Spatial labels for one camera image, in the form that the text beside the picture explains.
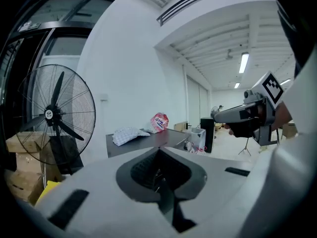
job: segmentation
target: black table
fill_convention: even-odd
[[[188,141],[189,137],[188,133],[176,131],[173,129],[166,129],[159,133],[150,133],[149,137],[138,136],[137,138],[121,146],[117,146],[112,141],[112,135],[113,134],[106,135],[109,158],[148,147],[169,146],[179,150],[183,150],[184,142]]]

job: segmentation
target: yellow object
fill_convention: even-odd
[[[46,188],[43,190],[42,194],[40,195],[38,201],[45,195],[47,194],[50,190],[54,189],[57,185],[59,185],[60,182],[54,182],[54,181],[48,181],[48,185]]]

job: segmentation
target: fan guard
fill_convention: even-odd
[[[61,165],[74,161],[86,148],[96,109],[86,82],[76,72],[49,64],[24,78],[13,103],[13,118],[26,152],[43,163]],[[37,152],[28,150],[32,135],[38,137]]]

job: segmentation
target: tripod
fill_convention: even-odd
[[[248,140],[247,140],[246,146],[241,150],[241,152],[238,153],[238,155],[239,155],[240,153],[242,153],[244,150],[247,150],[248,153],[249,153],[250,156],[251,156],[251,153],[249,152],[249,150],[248,150],[248,148],[247,148],[248,142],[249,142],[249,138],[248,138]]]

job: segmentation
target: fan blade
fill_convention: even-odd
[[[81,140],[81,141],[84,141],[84,139],[78,135],[75,131],[73,131],[70,127],[68,127],[66,124],[64,124],[62,121],[60,120],[55,120],[55,122],[57,123],[57,125],[59,127],[62,128],[62,130],[64,130],[66,133],[68,133],[69,135]]]
[[[64,71],[60,74],[58,81],[56,83],[56,86],[54,88],[53,96],[51,99],[51,108],[55,107],[56,105],[56,102],[60,93],[61,85],[63,83],[63,78],[64,78]]]
[[[23,132],[33,126],[36,126],[38,125],[40,122],[44,121],[45,119],[45,115],[42,114],[42,115],[39,115],[38,117],[35,117],[33,118],[32,120],[30,120],[27,124],[23,125],[21,128],[20,128],[20,132]]]

